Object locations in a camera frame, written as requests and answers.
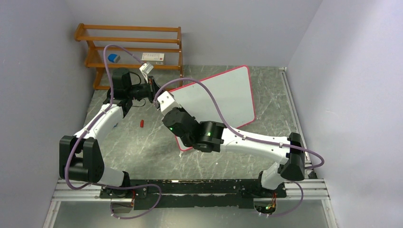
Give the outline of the pink framed whiteboard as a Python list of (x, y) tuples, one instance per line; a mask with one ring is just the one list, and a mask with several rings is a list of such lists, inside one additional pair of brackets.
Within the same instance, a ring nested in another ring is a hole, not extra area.
[[(215, 98), (224, 119), (238, 128), (256, 120), (249, 68), (239, 66), (223, 73), (207, 77), (201, 82)], [(200, 121), (221, 122), (208, 93), (196, 83), (171, 90), (175, 100)]]

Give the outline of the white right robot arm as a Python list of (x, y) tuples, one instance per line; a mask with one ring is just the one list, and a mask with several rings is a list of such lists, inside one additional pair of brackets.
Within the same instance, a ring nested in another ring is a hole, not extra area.
[(163, 124), (186, 147), (201, 152), (239, 152), (273, 160), (256, 185), (259, 195), (269, 196), (282, 182), (305, 178), (305, 155), (298, 133), (272, 137), (229, 128), (214, 121), (198, 122), (185, 109), (163, 111)]

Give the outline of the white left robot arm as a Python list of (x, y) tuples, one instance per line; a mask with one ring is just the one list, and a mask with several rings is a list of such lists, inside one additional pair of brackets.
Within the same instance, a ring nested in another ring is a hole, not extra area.
[(65, 135), (59, 142), (59, 175), (66, 181), (83, 181), (85, 184), (113, 186), (113, 192), (124, 198), (131, 193), (132, 185), (127, 172), (104, 164), (101, 142), (123, 120), (133, 107), (133, 101), (154, 100), (160, 86), (153, 76), (132, 84), (127, 68), (117, 68), (110, 76), (112, 88), (96, 116), (72, 136)]

